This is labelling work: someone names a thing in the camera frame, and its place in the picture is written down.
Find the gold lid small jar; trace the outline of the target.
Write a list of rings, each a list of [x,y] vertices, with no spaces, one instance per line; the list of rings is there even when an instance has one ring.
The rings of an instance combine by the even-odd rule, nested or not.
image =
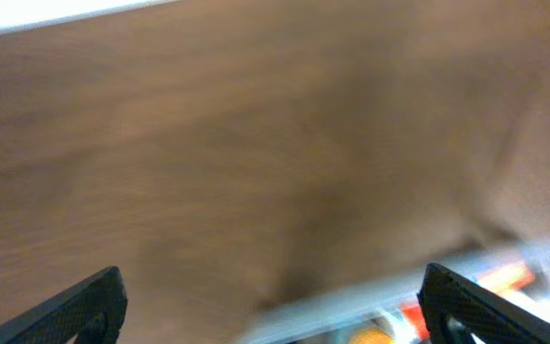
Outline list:
[[[395,344],[395,340],[377,328],[364,328],[354,332],[348,344]]]

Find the orange tube white cap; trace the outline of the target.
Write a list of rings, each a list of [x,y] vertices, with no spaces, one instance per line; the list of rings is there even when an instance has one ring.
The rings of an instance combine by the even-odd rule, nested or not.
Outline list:
[[[524,263],[505,265],[471,277],[473,282],[478,283],[484,289],[504,297],[519,293],[522,288],[533,283],[535,279],[535,274]],[[400,304],[398,309],[412,325],[418,338],[427,340],[429,332],[418,301]]]

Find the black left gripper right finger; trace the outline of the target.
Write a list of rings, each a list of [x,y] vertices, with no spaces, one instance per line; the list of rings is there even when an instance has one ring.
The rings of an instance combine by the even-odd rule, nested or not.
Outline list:
[[[440,264],[417,297],[432,344],[550,344],[550,323]]]

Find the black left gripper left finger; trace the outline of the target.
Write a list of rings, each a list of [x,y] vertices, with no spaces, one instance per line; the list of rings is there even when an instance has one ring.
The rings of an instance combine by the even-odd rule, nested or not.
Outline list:
[[[115,344],[127,294],[110,266],[0,325],[0,344]]]

